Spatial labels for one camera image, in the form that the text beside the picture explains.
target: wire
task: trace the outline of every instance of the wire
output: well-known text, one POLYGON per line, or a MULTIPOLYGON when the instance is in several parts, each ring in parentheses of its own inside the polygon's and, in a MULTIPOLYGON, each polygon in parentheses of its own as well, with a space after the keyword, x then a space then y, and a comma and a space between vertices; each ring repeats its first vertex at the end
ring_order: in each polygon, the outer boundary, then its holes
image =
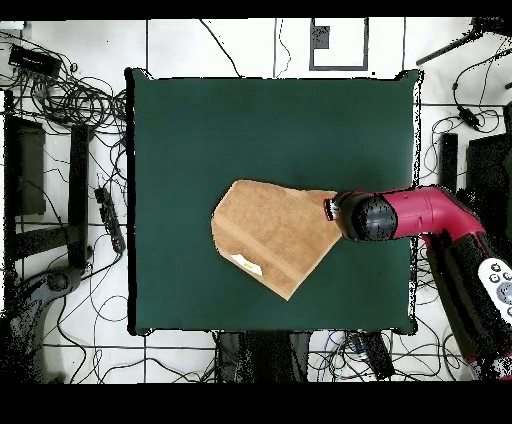
POLYGON ((82 359, 82 362, 80 363, 80 365, 78 366, 78 368, 76 369, 75 373, 73 374, 73 376, 71 377, 71 380, 69 381, 69 384, 73 384, 73 381, 75 380, 75 377, 76 375, 78 374, 78 372, 80 371, 80 369, 82 368, 82 366, 84 365, 85 363, 85 360, 87 359, 87 352, 85 351, 84 347, 81 346, 80 344, 78 344, 77 342, 75 342, 74 340, 70 339, 68 336, 66 336, 64 334, 64 332, 62 331, 62 329, 60 328, 60 323, 61 323, 61 318, 62 318, 62 315, 64 314, 64 310, 66 309, 66 298, 67 298, 67 295, 64 296, 64 302, 62 303, 62 309, 60 310, 60 314, 59 314, 59 317, 57 318, 57 329, 59 330, 59 333, 62 337, 64 337, 69 343, 75 345, 76 347, 80 348, 80 350, 83 352, 84 354, 84 357, 82 359))
POLYGON ((233 69, 235 70, 236 74, 238 75, 239 78, 242 78, 242 75, 239 74, 238 70, 236 69, 236 65, 235 65, 235 62, 233 62, 233 59, 231 58, 231 56, 228 54, 228 52, 224 49, 224 47, 222 46, 222 44, 220 43, 220 41, 217 39, 217 37, 215 36, 215 34, 212 32, 212 30, 210 29, 210 27, 208 25, 205 24, 205 22, 202 20, 202 19, 199 19, 199 22, 201 22, 201 25, 203 25, 207 30, 208 32, 210 33, 210 35, 213 37, 213 39, 215 40, 215 42, 217 43, 217 45, 221 48, 221 50, 224 52, 224 54, 226 55, 226 57, 229 59, 229 61, 231 62, 231 64, 233 65, 233 69))
POLYGON ((281 26, 279 27, 279 43, 281 43, 281 46, 283 46, 284 49, 286 50, 286 52, 288 53, 288 62, 286 62, 286 68, 283 69, 281 72, 279 72, 279 74, 277 75, 276 78, 279 78, 279 76, 283 72, 286 72, 288 70, 288 65, 290 64, 290 62, 292 60, 292 55, 290 54, 290 50, 288 50, 288 48, 283 44, 283 41, 281 40, 281 30, 283 29, 283 22, 284 22, 284 19, 281 19, 281 26))
POLYGON ((484 93, 485 93, 485 88, 487 86, 487 76, 489 74, 489 70, 491 69, 491 65, 494 61, 496 61, 497 59, 503 57, 503 56, 506 56, 510 53, 512 53, 512 48, 509 48, 509 49, 506 49, 506 50, 503 50, 500 52, 500 49, 501 47, 503 46, 503 44, 505 44, 505 42, 507 41, 507 39, 503 40, 503 42, 501 43, 501 45, 498 47, 498 50, 496 50, 496 53, 494 55, 492 55, 491 57, 485 59, 485 60, 482 60, 481 62, 478 62, 478 63, 475 63, 474 65, 471 65, 471 66, 468 66, 466 69, 464 69, 462 72, 460 72, 460 74, 457 76, 457 78, 455 79, 455 82, 453 83, 453 86, 452 86, 452 94, 453 94, 453 100, 455 102, 455 104, 457 105, 457 109, 459 110, 459 116, 463 119, 463 121, 465 121, 469 126, 471 126, 473 129, 475 129, 476 131, 480 132, 480 133, 483 133, 483 134, 489 134, 491 132, 493 132, 496 128, 498 128, 499 126, 499 115, 498 113, 493 110, 493 109, 488 109, 488 110, 482 110, 482 99, 483 99, 483 96, 484 96, 484 93), (482 94, 480 96, 480 101, 479 101, 479 104, 478 104, 478 108, 480 109, 480 113, 475 115, 473 112, 470 111, 470 109, 468 108, 463 108, 459 102, 457 101, 457 96, 456 96, 456 91, 457 91, 457 88, 459 87, 459 79, 462 75, 464 75, 467 71, 473 69, 473 68, 476 68, 477 66, 480 66, 486 62, 490 62, 489 63, 489 67, 487 68, 487 72, 485 74, 485 78, 484 78, 484 86, 483 86, 483 90, 482 90, 482 94), (480 120, 477 118, 477 116, 480 115, 480 117, 482 118, 483 122, 480 122, 480 120), (481 128, 485 126, 485 115, 490 115, 490 116, 493 116, 497 119, 497 123, 496 123, 496 126, 491 129, 491 130, 487 130, 487 131, 484 131, 482 130, 481 128))

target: black cable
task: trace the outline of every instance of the black cable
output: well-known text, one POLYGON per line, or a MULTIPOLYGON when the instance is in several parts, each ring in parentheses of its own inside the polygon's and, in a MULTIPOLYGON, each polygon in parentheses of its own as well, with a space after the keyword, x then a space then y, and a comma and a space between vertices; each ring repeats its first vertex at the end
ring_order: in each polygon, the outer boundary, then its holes
POLYGON ((501 43, 501 45, 498 47, 498 50, 496 51, 496 53, 494 55, 492 55, 491 57, 489 57, 489 58, 487 58, 487 59, 485 59, 485 60, 483 60, 481 62, 475 63, 474 65, 468 66, 466 69, 464 69, 457 76, 457 78, 456 78, 456 80, 455 80, 455 82, 453 83, 453 86, 452 86, 453 100, 454 100, 455 104, 457 105, 457 109, 459 110, 459 117, 468 126, 472 127, 476 131, 478 131, 480 133, 484 133, 484 134, 489 134, 489 133, 493 132, 499 126, 499 115, 498 115, 498 113, 495 110, 492 110, 492 109, 482 110, 481 104, 482 104, 482 99, 483 99, 483 95, 484 95, 484 92, 485 92, 485 88, 486 88, 486 85, 487 85, 487 76, 489 74, 489 70, 491 68, 492 63, 494 61, 496 61, 497 59, 512 53, 512 48, 505 49, 504 51, 500 52, 500 49, 503 46, 503 44, 505 43, 505 41, 507 41, 507 39, 505 39, 501 43), (471 112, 471 110, 469 108, 462 107, 459 104, 459 102, 457 101, 456 91, 457 91, 457 88, 459 87, 459 79, 467 71, 469 71, 469 70, 471 70, 471 69, 473 69, 473 68, 475 68, 477 66, 480 66, 480 65, 482 65, 482 64, 484 64, 484 63, 486 63, 488 61, 490 61, 490 64, 489 64, 489 67, 487 68, 487 72, 485 74, 484 87, 483 87, 482 95, 480 96, 480 102, 479 102, 479 105, 478 105, 478 107, 480 109, 480 113, 479 114, 474 114, 473 112, 471 112), (480 123, 480 121, 478 120, 478 115, 480 115, 481 118, 483 119, 483 123, 480 123), (497 118, 496 126, 493 129, 491 129, 491 130, 484 131, 484 130, 481 129, 481 128, 483 128, 485 126, 485 115, 492 115, 495 118, 497 118))
POLYGON ((283 69, 281 72, 279 72, 279 74, 277 75, 276 78, 279 78, 279 76, 283 72, 286 72, 288 70, 288 65, 290 64, 290 62, 292 60, 292 55, 290 54, 290 50, 288 50, 288 48, 283 44, 283 40, 281 40, 281 31, 283 29, 283 22, 284 22, 284 19, 281 19, 281 26, 279 27, 279 43, 281 43, 281 46, 283 46, 284 49, 286 50, 286 52, 288 53, 288 62, 286 62, 286 68, 283 69))
POLYGON ((131 367, 135 367, 135 366, 137 366, 137 365, 139 365, 139 364, 144 363, 145 361, 152 361, 152 362, 156 363, 157 365, 159 365, 159 366, 160 366, 161 368, 163 368, 164 370, 169 371, 169 372, 171 372, 171 373, 173 373, 173 374, 179 375, 179 377, 178 377, 176 380, 172 381, 172 383, 177 383, 177 382, 178 382, 179 380, 181 380, 181 379, 185 379, 185 380, 186 380, 187 382, 189 382, 189 383, 197 383, 197 381, 189 380, 189 379, 187 378, 187 376, 188 376, 188 375, 196 375, 198 379, 200 379, 200 378, 201 378, 201 376, 200 376, 197 372, 181 373, 181 372, 179 372, 179 371, 173 370, 172 368, 169 368, 169 367, 165 366, 164 364, 162 364, 162 363, 161 363, 158 359, 156 359, 156 358, 150 358, 150 357, 148 357, 148 358, 146 358, 146 359, 141 359, 140 361, 134 362, 134 363, 132 363, 132 364, 128 364, 128 365, 116 365, 116 366, 114 366, 114 367, 109 368, 109 369, 105 372, 105 374, 103 374, 103 377, 101 377, 101 379, 100 379, 100 384, 104 384, 104 382, 105 382, 105 378, 107 377, 107 375, 108 375, 111 371, 116 370, 116 369, 124 369, 124 368, 131 368, 131 367))
POLYGON ((73 374, 73 376, 71 377, 71 380, 69 380, 69 384, 72 384, 73 381, 75 380, 75 377, 76 375, 78 374, 78 372, 80 371, 80 369, 82 368, 82 366, 84 365, 85 363, 85 360, 87 359, 87 352, 85 351, 85 349, 83 348, 83 346, 81 346, 80 344, 78 344, 77 342, 75 342, 74 340, 70 339, 68 336, 66 336, 64 334, 64 332, 62 331, 62 329, 60 328, 60 320, 62 318, 62 315, 64 314, 64 310, 66 309, 66 298, 67 298, 67 295, 64 296, 64 302, 62 304, 62 309, 60 310, 60 314, 59 314, 59 317, 57 318, 57 329, 60 333, 60 335, 62 337, 64 337, 69 343, 75 345, 76 347, 80 348, 80 350, 83 352, 84 354, 84 358, 82 359, 82 362, 80 363, 80 365, 78 366, 78 368, 76 369, 75 373, 73 374))
POLYGON ((226 55, 226 57, 229 59, 229 61, 231 62, 231 64, 233 65, 233 69, 235 70, 236 74, 238 75, 239 78, 242 78, 242 75, 240 75, 238 73, 238 70, 236 69, 236 65, 235 65, 235 62, 233 62, 233 59, 231 58, 231 56, 228 54, 228 52, 224 49, 224 47, 222 46, 222 44, 220 43, 220 41, 218 40, 218 38, 215 36, 215 34, 212 32, 212 30, 210 29, 210 27, 208 25, 206 25, 204 23, 204 21, 202 19, 199 19, 199 22, 201 22, 201 25, 203 25, 207 30, 208 32, 210 33, 210 35, 213 37, 213 39, 215 40, 215 42, 217 43, 217 45, 221 48, 221 50, 224 52, 224 54, 226 55))

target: green table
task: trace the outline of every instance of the green table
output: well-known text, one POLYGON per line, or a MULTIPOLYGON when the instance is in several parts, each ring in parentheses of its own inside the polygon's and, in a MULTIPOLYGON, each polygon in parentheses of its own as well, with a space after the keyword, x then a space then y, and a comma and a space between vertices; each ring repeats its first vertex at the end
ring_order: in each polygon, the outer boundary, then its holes
POLYGON ((210 220, 237 179, 409 186, 417 71, 396 81, 131 75, 136 327, 411 329, 408 239, 338 242, 286 302, 217 253, 210 220))

